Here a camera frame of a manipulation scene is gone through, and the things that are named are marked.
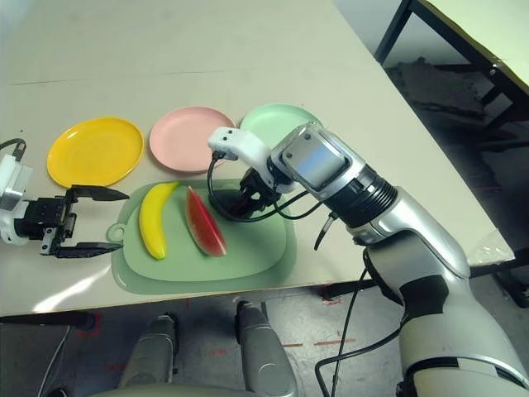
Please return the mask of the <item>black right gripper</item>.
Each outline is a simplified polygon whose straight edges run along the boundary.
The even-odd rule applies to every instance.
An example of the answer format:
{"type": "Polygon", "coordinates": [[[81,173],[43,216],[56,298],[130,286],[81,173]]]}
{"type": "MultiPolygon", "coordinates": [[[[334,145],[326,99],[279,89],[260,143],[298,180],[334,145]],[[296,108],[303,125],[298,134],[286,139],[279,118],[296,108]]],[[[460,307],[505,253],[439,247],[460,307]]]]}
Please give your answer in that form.
{"type": "Polygon", "coordinates": [[[261,213],[278,201],[281,194],[270,188],[259,173],[249,168],[241,180],[241,215],[261,213]]]}

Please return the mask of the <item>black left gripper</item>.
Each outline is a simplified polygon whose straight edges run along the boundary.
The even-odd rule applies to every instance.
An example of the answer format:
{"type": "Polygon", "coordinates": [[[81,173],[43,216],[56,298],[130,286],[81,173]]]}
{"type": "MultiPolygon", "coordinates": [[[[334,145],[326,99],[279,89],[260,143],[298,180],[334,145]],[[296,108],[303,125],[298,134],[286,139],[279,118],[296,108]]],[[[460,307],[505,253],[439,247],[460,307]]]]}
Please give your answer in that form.
{"type": "Polygon", "coordinates": [[[129,196],[115,189],[96,185],[74,184],[65,196],[23,201],[26,210],[22,218],[14,219],[14,230],[19,237],[40,241],[42,255],[60,259],[84,259],[104,255],[123,248],[113,242],[79,242],[75,246],[61,246],[73,236],[77,215],[72,212],[78,198],[93,201],[120,201],[129,196]]]}

